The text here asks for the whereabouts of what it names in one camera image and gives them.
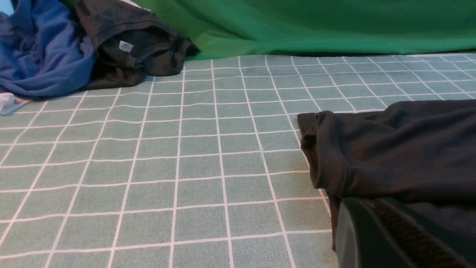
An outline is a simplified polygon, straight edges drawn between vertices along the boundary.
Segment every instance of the dark object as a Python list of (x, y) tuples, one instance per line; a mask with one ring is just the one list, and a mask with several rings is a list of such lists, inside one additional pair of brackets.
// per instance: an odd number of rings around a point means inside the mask
[(392, 199), (346, 198), (339, 212), (342, 268), (475, 267), (476, 244)]
[(392, 197), (476, 240), (476, 100), (399, 102), (381, 112), (297, 116), (333, 235), (346, 197)]
[(150, 11), (121, 0), (77, 0), (76, 15), (98, 53), (84, 90), (130, 87), (181, 72), (198, 48)]

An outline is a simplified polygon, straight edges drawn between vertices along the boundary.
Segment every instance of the green backdrop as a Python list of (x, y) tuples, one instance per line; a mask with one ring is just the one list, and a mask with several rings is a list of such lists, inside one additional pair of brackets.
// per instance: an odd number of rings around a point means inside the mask
[(196, 59), (476, 49), (476, 0), (135, 2), (190, 37), (202, 50)]

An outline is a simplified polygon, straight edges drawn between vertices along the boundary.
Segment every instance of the white tag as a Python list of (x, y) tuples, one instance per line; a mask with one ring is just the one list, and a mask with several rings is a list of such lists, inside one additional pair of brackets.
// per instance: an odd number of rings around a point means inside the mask
[(135, 6), (135, 7), (141, 9), (141, 7), (140, 7), (138, 4), (132, 2), (131, 0), (121, 0), (121, 1), (124, 2), (124, 3), (127, 3), (127, 4), (129, 4), (129, 5), (133, 5), (133, 6)]
[(119, 49), (125, 52), (130, 52), (134, 45), (131, 45), (129, 43), (126, 43), (124, 41), (119, 42)]

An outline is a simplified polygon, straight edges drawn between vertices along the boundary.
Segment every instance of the gray-green mat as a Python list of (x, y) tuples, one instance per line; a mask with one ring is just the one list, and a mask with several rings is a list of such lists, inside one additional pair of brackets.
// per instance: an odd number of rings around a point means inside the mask
[(188, 62), (0, 117), (0, 267), (336, 267), (296, 114), (476, 97), (476, 56)]

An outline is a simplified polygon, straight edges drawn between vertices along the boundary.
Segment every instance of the blue shirt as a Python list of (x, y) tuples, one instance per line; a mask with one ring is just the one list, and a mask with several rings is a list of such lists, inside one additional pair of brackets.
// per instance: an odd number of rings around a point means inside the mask
[(19, 0), (0, 12), (0, 92), (60, 96), (86, 85), (96, 61), (88, 36), (59, 0)]

